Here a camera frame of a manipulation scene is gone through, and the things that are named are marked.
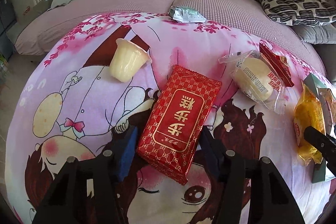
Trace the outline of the red gold snack packet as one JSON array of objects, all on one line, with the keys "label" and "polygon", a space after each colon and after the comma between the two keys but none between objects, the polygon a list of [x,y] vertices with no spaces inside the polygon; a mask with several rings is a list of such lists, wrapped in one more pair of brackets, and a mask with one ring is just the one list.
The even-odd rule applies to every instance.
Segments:
[{"label": "red gold snack packet", "polygon": [[185,185],[200,132],[221,87],[220,81],[174,65],[139,139],[137,153]]}]

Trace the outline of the black white patterned pillow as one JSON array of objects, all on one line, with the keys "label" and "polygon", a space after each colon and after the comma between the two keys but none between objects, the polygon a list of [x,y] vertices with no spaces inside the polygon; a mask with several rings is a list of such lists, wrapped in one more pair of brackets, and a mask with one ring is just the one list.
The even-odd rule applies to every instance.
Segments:
[{"label": "black white patterned pillow", "polygon": [[325,0],[258,0],[266,16],[287,26],[325,26],[335,22],[335,7]]}]

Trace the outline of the silver green snack packet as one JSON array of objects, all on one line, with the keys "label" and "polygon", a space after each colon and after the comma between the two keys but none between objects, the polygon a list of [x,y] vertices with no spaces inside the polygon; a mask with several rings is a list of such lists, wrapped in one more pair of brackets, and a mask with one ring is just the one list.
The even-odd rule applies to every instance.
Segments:
[{"label": "silver green snack packet", "polygon": [[179,23],[204,23],[207,20],[197,10],[183,6],[171,6],[169,16]]}]

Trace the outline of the grey cushion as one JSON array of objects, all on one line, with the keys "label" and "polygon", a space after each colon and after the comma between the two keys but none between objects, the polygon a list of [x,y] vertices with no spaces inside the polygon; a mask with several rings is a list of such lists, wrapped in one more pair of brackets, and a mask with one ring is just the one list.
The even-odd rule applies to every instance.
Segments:
[{"label": "grey cushion", "polygon": [[336,43],[336,28],[335,22],[325,26],[292,26],[292,30],[300,38],[301,41],[310,44],[335,44]]}]

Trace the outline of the clear wrapped yellow bun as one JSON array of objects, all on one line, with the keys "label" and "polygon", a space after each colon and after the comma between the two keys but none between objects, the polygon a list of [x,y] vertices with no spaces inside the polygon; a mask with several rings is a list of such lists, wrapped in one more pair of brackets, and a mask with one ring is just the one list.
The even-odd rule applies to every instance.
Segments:
[{"label": "clear wrapped yellow bun", "polygon": [[230,69],[230,76],[251,100],[276,114],[285,113],[285,84],[263,53],[250,50],[222,56],[218,62]]}]

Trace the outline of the pink checkered sofa cover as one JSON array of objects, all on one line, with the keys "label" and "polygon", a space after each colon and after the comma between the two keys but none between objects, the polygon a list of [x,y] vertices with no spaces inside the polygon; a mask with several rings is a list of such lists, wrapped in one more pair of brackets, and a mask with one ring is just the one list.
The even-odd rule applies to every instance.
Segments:
[{"label": "pink checkered sofa cover", "polygon": [[44,55],[84,19],[103,12],[153,12],[163,14],[171,5],[198,10],[205,18],[239,28],[270,40],[326,74],[318,53],[302,42],[286,25],[271,21],[255,0],[73,0],[36,15],[17,36],[15,48],[21,55]]}]

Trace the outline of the pink cartoon printed blanket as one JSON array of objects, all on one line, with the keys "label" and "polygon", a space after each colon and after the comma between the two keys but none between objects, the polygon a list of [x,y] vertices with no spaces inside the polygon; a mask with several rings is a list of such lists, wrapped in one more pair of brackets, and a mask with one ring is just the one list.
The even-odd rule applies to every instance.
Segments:
[{"label": "pink cartoon printed blanket", "polygon": [[[109,72],[116,39],[129,40],[152,60],[122,83]],[[276,114],[242,93],[224,55],[258,51],[259,44],[285,56],[294,87],[285,89],[285,113]],[[204,123],[215,139],[246,159],[269,157],[291,190],[306,223],[329,204],[332,181],[312,183],[312,165],[297,153],[294,108],[302,81],[325,77],[269,40],[214,21],[183,24],[154,13],[92,16],[66,34],[38,65],[19,98],[7,145],[5,183],[9,206],[20,223],[31,223],[49,186],[68,157],[90,160],[123,139],[130,126],[142,133],[173,66],[220,81]],[[221,185],[199,146],[181,185],[141,157],[117,191],[127,223],[210,223]]]}]

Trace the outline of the yellow pudding cup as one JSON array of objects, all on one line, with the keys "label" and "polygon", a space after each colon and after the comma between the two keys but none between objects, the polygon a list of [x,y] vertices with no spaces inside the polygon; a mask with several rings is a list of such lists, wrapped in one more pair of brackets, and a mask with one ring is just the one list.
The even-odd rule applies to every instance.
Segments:
[{"label": "yellow pudding cup", "polygon": [[117,49],[109,66],[109,72],[113,78],[126,83],[144,64],[151,64],[152,60],[147,51],[135,43],[118,38],[116,44]]}]

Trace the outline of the teal white cardboard tray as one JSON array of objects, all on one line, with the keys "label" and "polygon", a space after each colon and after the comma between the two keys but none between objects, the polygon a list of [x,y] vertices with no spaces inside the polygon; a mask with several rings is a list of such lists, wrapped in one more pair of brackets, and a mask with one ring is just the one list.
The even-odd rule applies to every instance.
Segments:
[{"label": "teal white cardboard tray", "polygon": [[[317,99],[318,110],[321,112],[320,121],[322,128],[319,129],[318,126],[313,127],[323,135],[330,135],[335,138],[335,96],[333,91],[312,73],[303,82],[313,93],[314,98]],[[326,160],[322,158],[322,162],[315,165],[312,183],[330,181],[335,178],[332,172],[326,167],[326,164]]]}]

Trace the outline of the small red snack packet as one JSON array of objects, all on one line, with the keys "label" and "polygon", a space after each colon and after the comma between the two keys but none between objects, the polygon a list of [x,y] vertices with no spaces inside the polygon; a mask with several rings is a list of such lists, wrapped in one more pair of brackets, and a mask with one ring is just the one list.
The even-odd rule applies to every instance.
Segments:
[{"label": "small red snack packet", "polygon": [[267,46],[262,43],[259,44],[259,48],[260,52],[266,57],[274,70],[277,72],[284,85],[286,87],[294,87],[286,57],[274,54]]}]

